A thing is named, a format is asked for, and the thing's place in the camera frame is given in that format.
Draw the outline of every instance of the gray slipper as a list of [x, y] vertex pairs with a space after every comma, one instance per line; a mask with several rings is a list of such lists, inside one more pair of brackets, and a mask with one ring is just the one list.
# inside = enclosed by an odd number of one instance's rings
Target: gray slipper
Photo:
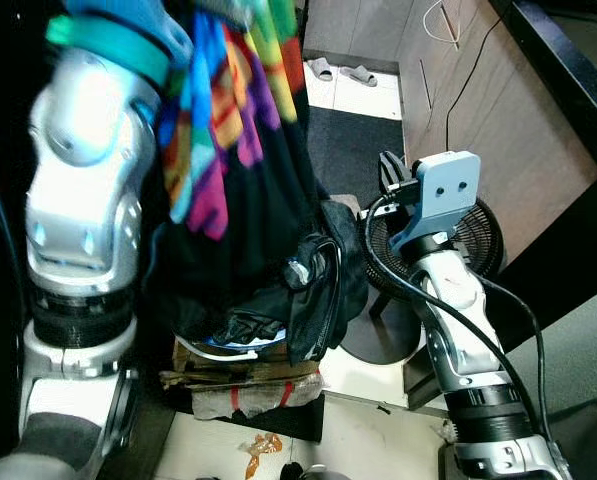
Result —
[[334, 79], [334, 76], [331, 73], [331, 65], [327, 63], [325, 57], [321, 57], [317, 60], [307, 60], [307, 65], [309, 65], [309, 68], [311, 68], [318, 80], [331, 82]]
[[376, 77], [362, 65], [359, 65], [356, 68], [342, 67], [340, 73], [352, 80], [356, 80], [358, 83], [366, 85], [367, 87], [375, 87], [378, 85]]

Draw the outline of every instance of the black cable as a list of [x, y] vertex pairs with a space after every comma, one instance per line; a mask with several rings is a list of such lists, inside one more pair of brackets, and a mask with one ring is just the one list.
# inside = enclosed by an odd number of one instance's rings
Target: black cable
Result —
[[553, 442], [553, 437], [551, 436], [551, 429], [549, 428], [549, 421], [547, 419], [547, 395], [545, 393], [545, 344], [542, 339], [542, 330], [540, 329], [540, 325], [538, 324], [538, 319], [534, 312], [531, 311], [529, 305], [527, 305], [520, 297], [518, 297], [513, 292], [510, 292], [504, 287], [501, 287], [497, 283], [492, 282], [475, 272], [473, 273], [480, 282], [491, 288], [492, 290], [496, 290], [503, 295], [507, 295], [511, 298], [514, 302], [518, 304], [518, 306], [523, 310], [525, 315], [531, 320], [531, 325], [534, 329], [534, 335], [536, 336], [536, 350], [538, 353], [538, 404], [540, 407], [540, 420], [542, 423], [542, 429], [547, 436], [547, 440]]
[[[18, 351], [16, 355], [20, 356], [20, 348], [22, 347], [22, 336], [23, 330], [25, 327], [25, 319], [26, 319], [26, 305], [25, 305], [25, 297], [23, 294], [23, 276], [22, 271], [20, 269], [20, 263], [18, 261], [18, 252], [16, 250], [16, 244], [14, 243], [13, 236], [11, 234], [11, 229], [9, 228], [9, 222], [7, 220], [7, 214], [5, 213], [5, 208], [2, 204], [2, 200], [0, 198], [0, 228], [2, 233], [5, 237], [5, 244], [7, 246], [7, 250], [9, 251], [9, 260], [11, 263], [11, 270], [14, 276], [14, 282], [16, 283], [16, 290], [18, 296], [18, 304], [20, 308], [20, 317], [18, 324], [16, 325], [16, 348]], [[20, 379], [21, 368], [20, 368], [20, 357], [18, 358], [18, 369], [17, 374]]]
[[391, 200], [391, 197], [393, 197], [392, 194], [383, 195], [381, 197], [378, 197], [378, 199], [374, 203], [372, 203], [372, 205], [369, 208], [369, 211], [367, 213], [367, 217], [365, 220], [364, 241], [365, 241], [366, 249], [369, 252], [369, 255], [371, 256], [372, 261], [375, 263], [375, 265], [378, 267], [378, 269], [380, 271], [382, 271], [385, 275], [387, 275], [389, 278], [391, 278], [394, 282], [401, 285], [403, 288], [405, 288], [405, 290], [408, 290], [410, 293], [422, 298], [427, 303], [435, 305], [436, 307], [441, 308], [442, 310], [444, 310], [445, 312], [450, 314], [458, 322], [460, 322], [462, 325], [464, 325], [465, 328], [467, 328], [467, 330], [469, 330], [471, 333], [473, 333], [476, 336], [476, 338], [478, 338], [478, 340], [480, 340], [482, 343], [484, 343], [485, 346], [491, 351], [491, 353], [493, 353], [494, 356], [498, 359], [498, 361], [500, 362], [502, 367], [507, 371], [509, 378], [511, 379], [514, 386], [518, 390], [518, 394], [520, 395], [520, 398], [521, 398], [523, 404], [525, 405], [525, 408], [527, 409], [527, 415], [529, 417], [529, 421], [531, 422], [534, 430], [542, 433], [543, 435], [546, 435], [546, 433], [542, 432], [541, 424], [538, 422], [538, 417], [536, 416], [536, 411], [534, 410], [533, 403], [531, 402], [531, 398], [529, 397], [529, 393], [527, 392], [527, 389], [525, 388], [525, 384], [523, 383], [522, 379], [518, 375], [518, 372], [516, 372], [516, 369], [514, 368], [514, 366], [507, 359], [505, 354], [502, 353], [500, 348], [498, 348], [498, 346], [496, 346], [484, 333], [482, 333], [478, 327], [476, 327], [467, 317], [465, 317], [462, 313], [460, 313], [454, 307], [452, 307], [451, 305], [443, 302], [442, 300], [440, 300], [432, 295], [429, 295], [427, 292], [421, 290], [420, 288], [413, 285], [412, 283], [409, 283], [408, 281], [400, 278], [398, 275], [396, 275], [391, 270], [389, 270], [389, 268], [382, 262], [382, 260], [380, 260], [380, 258], [374, 251], [373, 246], [371, 245], [371, 240], [370, 240], [371, 239], [371, 236], [370, 236], [371, 220], [372, 220], [374, 214], [376, 213], [376, 210], [383, 204], [383, 202], [385, 202], [386, 200]]
[[491, 27], [489, 27], [489, 30], [487, 30], [487, 33], [485, 33], [485, 36], [482, 39], [482, 43], [480, 44], [480, 48], [478, 49], [478, 55], [476, 55], [476, 60], [474, 61], [473, 66], [471, 67], [471, 71], [469, 72], [469, 75], [467, 75], [467, 79], [465, 80], [465, 83], [463, 83], [462, 88], [460, 89], [460, 93], [458, 93], [458, 96], [454, 100], [454, 103], [452, 103], [451, 107], [449, 107], [449, 110], [447, 110], [447, 116], [445, 118], [445, 151], [447, 151], [447, 152], [449, 151], [449, 115], [451, 114], [451, 111], [454, 109], [454, 107], [458, 103], [458, 100], [460, 100], [460, 97], [462, 97], [462, 94], [464, 93], [465, 89], [467, 88], [467, 85], [469, 84], [469, 81], [471, 80], [472, 75], [476, 71], [476, 67], [478, 66], [478, 62], [480, 61], [480, 56], [482, 55], [482, 51], [485, 48], [485, 43], [487, 43], [487, 37], [489, 37], [489, 34], [502, 21], [503, 17], [507, 14], [507, 12], [509, 11], [509, 8], [511, 7], [512, 4], [513, 4], [513, 2], [510, 1], [509, 4], [507, 5], [507, 7], [505, 7], [505, 10], [502, 12], [500, 17], [498, 17], [498, 20], [496, 20], [494, 22], [494, 24]]

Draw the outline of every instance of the black fan grille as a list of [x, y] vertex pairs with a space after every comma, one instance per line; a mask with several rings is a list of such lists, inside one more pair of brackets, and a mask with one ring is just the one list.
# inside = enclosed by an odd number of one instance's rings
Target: black fan grille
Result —
[[[371, 245], [374, 251], [396, 275], [401, 278], [408, 278], [410, 265], [401, 257], [391, 253], [389, 249], [387, 243], [389, 232], [387, 231], [385, 217], [375, 218], [372, 223], [374, 226], [371, 234]], [[380, 273], [380, 270], [371, 260], [365, 247], [364, 225], [364, 221], [359, 223], [360, 236], [363, 239], [361, 243], [367, 260], [369, 282], [379, 291], [391, 297], [407, 299], [408, 295], [402, 287]], [[502, 232], [493, 212], [481, 199], [476, 200], [476, 205], [458, 223], [452, 241], [463, 254], [469, 268], [474, 272], [484, 277], [490, 277], [500, 269], [504, 252]]]

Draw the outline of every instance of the white wire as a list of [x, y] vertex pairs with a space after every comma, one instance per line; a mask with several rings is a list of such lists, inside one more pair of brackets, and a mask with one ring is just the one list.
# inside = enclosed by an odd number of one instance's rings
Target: white wire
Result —
[[431, 7], [429, 7], [427, 9], [427, 11], [425, 12], [425, 14], [422, 16], [422, 28], [424, 28], [425, 29], [425, 33], [427, 33], [427, 35], [430, 36], [431, 38], [433, 38], [434, 40], [438, 40], [439, 42], [443, 42], [443, 43], [456, 44], [460, 40], [460, 9], [462, 7], [462, 0], [460, 0], [460, 3], [458, 4], [458, 32], [456, 33], [456, 38], [455, 39], [452, 38], [451, 40], [449, 40], [447, 38], [437, 37], [436, 35], [434, 35], [433, 33], [431, 33], [429, 31], [429, 28], [427, 27], [427, 16], [429, 15], [429, 13], [431, 13], [431, 11], [434, 8], [436, 8], [442, 2], [443, 2], [443, 0], [437, 0], [435, 3], [433, 3], [431, 5]]

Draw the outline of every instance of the wooden cabinet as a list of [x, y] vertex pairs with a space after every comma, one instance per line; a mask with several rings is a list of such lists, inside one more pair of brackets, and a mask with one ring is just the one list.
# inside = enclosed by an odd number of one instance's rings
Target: wooden cabinet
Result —
[[[431, 0], [414, 0], [399, 49], [408, 161], [445, 151], [447, 111], [498, 15], [487, 0], [445, 0], [446, 18], [422, 17]], [[449, 118], [449, 149], [480, 155], [480, 195], [494, 210], [512, 261], [597, 178], [597, 166], [550, 93], [500, 23]]]

